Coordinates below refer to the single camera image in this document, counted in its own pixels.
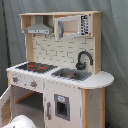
sink basin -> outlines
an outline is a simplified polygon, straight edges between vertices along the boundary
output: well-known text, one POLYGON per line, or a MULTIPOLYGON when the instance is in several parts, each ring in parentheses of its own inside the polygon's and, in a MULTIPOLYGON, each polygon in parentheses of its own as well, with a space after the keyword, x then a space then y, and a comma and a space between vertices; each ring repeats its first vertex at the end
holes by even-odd
POLYGON ((52 73, 52 76, 55 76, 58 78, 77 80, 77 81, 83 81, 91 75, 92 75, 91 72, 69 69, 69 68, 62 68, 52 73))

black burner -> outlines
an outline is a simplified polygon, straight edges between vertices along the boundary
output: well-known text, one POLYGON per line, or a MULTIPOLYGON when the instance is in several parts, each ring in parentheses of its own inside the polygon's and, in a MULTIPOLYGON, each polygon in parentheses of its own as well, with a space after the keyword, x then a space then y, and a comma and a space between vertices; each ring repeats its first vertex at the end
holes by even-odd
POLYGON ((29 62, 27 64, 21 65, 21 66, 16 67, 16 68, 27 70, 27 71, 32 71, 32 72, 46 73, 47 71, 50 71, 56 67, 57 66, 53 66, 53 65, 29 62))

metal faucet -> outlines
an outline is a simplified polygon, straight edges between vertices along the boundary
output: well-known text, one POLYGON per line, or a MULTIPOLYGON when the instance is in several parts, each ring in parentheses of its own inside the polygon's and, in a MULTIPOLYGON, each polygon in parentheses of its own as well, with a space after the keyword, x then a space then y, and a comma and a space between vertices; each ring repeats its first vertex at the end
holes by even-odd
POLYGON ((83 70, 83 69, 85 69, 85 67, 86 67, 85 64, 82 64, 82 63, 80 62, 80 58, 81 58, 81 56, 82 56, 83 54, 86 54, 86 55, 89 57, 89 59, 90 59, 90 65, 93 65, 92 56, 91 56, 88 52, 82 51, 82 52, 80 52, 79 55, 78 55, 78 63, 76 64, 77 70, 83 70))

red burner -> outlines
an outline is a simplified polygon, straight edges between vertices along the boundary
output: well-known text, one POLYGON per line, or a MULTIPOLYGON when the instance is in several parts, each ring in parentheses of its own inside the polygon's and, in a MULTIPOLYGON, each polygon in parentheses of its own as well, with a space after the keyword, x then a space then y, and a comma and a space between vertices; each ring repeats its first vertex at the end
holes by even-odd
POLYGON ((34 68, 35 65, 28 65, 29 68, 34 68))
POLYGON ((46 69, 46 67, 39 67, 39 69, 43 69, 44 70, 44 69, 46 69))

play kitchen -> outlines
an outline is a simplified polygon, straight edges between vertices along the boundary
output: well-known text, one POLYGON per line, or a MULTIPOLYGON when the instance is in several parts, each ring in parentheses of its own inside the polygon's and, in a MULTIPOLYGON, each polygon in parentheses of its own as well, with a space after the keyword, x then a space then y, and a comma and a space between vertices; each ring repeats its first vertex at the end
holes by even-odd
POLYGON ((105 87, 114 78, 101 71, 101 12, 20 17, 27 62, 7 69, 0 114, 9 102, 11 121, 25 115, 37 128, 104 128, 105 87))

